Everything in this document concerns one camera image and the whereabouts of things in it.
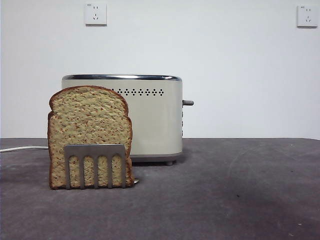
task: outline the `toaster lever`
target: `toaster lever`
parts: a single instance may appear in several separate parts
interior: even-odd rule
[[[194,103],[194,101],[191,100],[182,100],[182,105],[183,106],[192,106]]]

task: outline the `toaster vent holes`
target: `toaster vent holes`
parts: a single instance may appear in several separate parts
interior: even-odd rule
[[[160,95],[162,96],[165,92],[163,91],[163,89],[142,89],[142,88],[139,88],[139,89],[136,89],[136,88],[132,88],[132,89],[129,89],[129,88],[124,88],[124,89],[121,89],[121,88],[112,88],[112,91],[115,91],[117,92],[118,94],[122,94],[124,93],[126,96],[142,96],[142,95],[145,95],[145,96],[157,96],[157,95]]]

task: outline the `toaster foot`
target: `toaster foot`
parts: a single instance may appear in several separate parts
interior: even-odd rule
[[[172,166],[173,163],[174,163],[173,161],[166,161],[166,162],[165,162],[165,165],[167,165],[167,166]]]

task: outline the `table surface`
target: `table surface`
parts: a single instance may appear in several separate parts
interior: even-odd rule
[[[51,190],[43,149],[0,159],[2,240],[320,239],[319,140],[185,138],[173,166],[135,163],[127,189]]]

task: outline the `bread crust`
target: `bread crust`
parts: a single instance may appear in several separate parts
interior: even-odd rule
[[[58,189],[65,189],[66,188],[66,185],[61,185],[61,186],[54,186],[53,185],[53,182],[52,182],[52,169],[53,169],[53,153],[51,151],[51,148],[50,148],[50,138],[51,138],[51,128],[50,128],[50,123],[51,123],[51,118],[52,116],[54,115],[54,105],[53,105],[53,102],[55,101],[55,99],[57,98],[57,96],[63,92],[66,92],[66,91],[69,91],[69,90],[73,90],[73,89],[78,89],[78,88],[83,88],[83,87],[87,87],[87,88],[91,88],[91,89],[100,89],[100,90],[104,90],[104,91],[108,91],[108,92],[112,92],[113,94],[115,94],[123,103],[123,106],[124,106],[124,114],[125,114],[125,117],[128,119],[129,121],[129,124],[130,124],[130,145],[129,147],[127,148],[127,151],[125,152],[125,156],[126,156],[126,169],[128,170],[128,175],[129,175],[129,178],[126,179],[126,186],[127,187],[132,187],[134,185],[134,177],[133,177],[133,174],[132,174],[132,162],[131,162],[131,159],[130,159],[130,151],[131,151],[131,145],[132,145],[132,137],[133,137],[133,130],[132,130],[132,121],[130,119],[130,117],[128,117],[128,113],[129,113],[129,108],[128,108],[128,103],[127,101],[124,99],[123,96],[121,96],[120,94],[118,94],[117,92],[109,89],[109,88],[106,88],[106,87],[102,87],[102,86],[96,86],[96,85],[82,85],[82,86],[72,86],[72,87],[67,87],[67,88],[64,88],[62,89],[61,91],[58,91],[56,92],[49,100],[49,106],[51,108],[51,112],[49,112],[48,114],[48,125],[47,125],[47,140],[48,140],[48,150],[49,150],[49,157],[50,157],[50,168],[49,168],[49,186],[51,189],[53,190],[58,190]]]

